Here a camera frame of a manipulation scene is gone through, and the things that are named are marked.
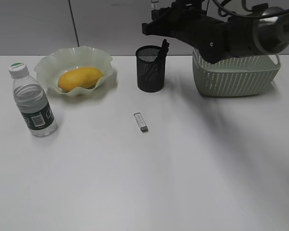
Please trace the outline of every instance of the fruit bowl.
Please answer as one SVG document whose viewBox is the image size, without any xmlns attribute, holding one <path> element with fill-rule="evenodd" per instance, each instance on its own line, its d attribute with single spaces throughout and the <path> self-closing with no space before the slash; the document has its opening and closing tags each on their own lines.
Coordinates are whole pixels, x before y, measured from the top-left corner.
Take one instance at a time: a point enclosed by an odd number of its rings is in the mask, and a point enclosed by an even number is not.
<svg viewBox="0 0 289 231">
<path fill-rule="evenodd" d="M 90 94 L 101 86 L 113 74 L 111 61 L 112 57 L 109 54 L 93 47 L 66 48 L 42 58 L 35 66 L 34 71 L 37 73 L 37 81 L 43 87 L 51 88 L 59 94 L 74 97 Z M 61 75 L 80 67 L 96 67 L 104 76 L 98 80 L 95 86 L 89 89 L 77 87 L 70 92 L 66 92 L 58 87 Z"/>
</svg>

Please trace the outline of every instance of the water bottle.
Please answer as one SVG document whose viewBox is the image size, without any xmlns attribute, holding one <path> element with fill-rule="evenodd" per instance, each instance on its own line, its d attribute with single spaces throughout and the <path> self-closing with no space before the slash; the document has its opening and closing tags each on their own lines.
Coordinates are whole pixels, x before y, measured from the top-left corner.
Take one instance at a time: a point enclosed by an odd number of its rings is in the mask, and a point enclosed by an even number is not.
<svg viewBox="0 0 289 231">
<path fill-rule="evenodd" d="M 30 75 L 24 63 L 9 67 L 15 103 L 31 133 L 44 137 L 54 133 L 58 126 L 42 86 Z"/>
</svg>

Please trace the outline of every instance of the green label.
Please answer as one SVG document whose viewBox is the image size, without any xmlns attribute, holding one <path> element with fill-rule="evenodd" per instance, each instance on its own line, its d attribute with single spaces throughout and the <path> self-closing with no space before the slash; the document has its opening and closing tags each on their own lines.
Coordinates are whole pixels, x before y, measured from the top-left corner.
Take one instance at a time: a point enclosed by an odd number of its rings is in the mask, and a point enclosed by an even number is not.
<svg viewBox="0 0 289 231">
<path fill-rule="evenodd" d="M 20 64 L 22 64 L 22 63 L 15 63 L 15 64 L 11 65 L 11 67 L 12 66 L 17 66 L 17 65 L 20 65 Z"/>
<path fill-rule="evenodd" d="M 27 126 L 31 130 L 42 130 L 53 123 L 54 116 L 49 103 L 36 113 L 21 113 Z"/>
</svg>

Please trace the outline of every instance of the bottle cap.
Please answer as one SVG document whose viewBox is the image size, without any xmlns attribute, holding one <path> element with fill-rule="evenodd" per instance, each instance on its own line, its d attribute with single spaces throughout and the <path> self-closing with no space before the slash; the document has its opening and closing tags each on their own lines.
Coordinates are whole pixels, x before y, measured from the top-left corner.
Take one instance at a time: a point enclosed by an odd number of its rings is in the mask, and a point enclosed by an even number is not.
<svg viewBox="0 0 289 231">
<path fill-rule="evenodd" d="M 15 63 L 9 67 L 9 72 L 13 79 L 22 78 L 28 76 L 29 70 L 24 63 Z"/>
</svg>

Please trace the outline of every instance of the green plastic basket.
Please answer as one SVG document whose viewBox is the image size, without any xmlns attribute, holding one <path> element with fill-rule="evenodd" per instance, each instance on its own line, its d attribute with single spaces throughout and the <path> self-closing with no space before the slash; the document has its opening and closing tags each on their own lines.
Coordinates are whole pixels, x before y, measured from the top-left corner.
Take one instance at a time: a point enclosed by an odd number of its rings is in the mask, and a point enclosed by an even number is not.
<svg viewBox="0 0 289 231">
<path fill-rule="evenodd" d="M 193 49 L 193 72 L 198 91 L 211 97 L 241 97 L 257 95 L 274 80 L 280 70 L 268 56 L 252 56 L 222 60 L 216 64 L 204 61 Z"/>
</svg>

